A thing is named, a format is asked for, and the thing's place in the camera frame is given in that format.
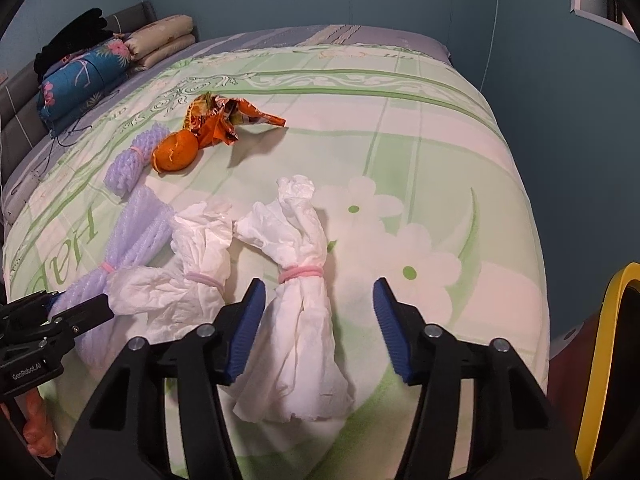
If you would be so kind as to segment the person left hand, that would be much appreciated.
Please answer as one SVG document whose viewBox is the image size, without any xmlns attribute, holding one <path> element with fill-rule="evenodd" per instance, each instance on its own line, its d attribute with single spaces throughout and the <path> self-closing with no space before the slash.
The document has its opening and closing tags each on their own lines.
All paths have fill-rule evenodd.
<svg viewBox="0 0 640 480">
<path fill-rule="evenodd" d="M 27 448 L 32 456 L 51 458 L 55 456 L 56 437 L 47 407 L 38 389 L 25 394 L 26 424 L 22 430 Z"/>
</svg>

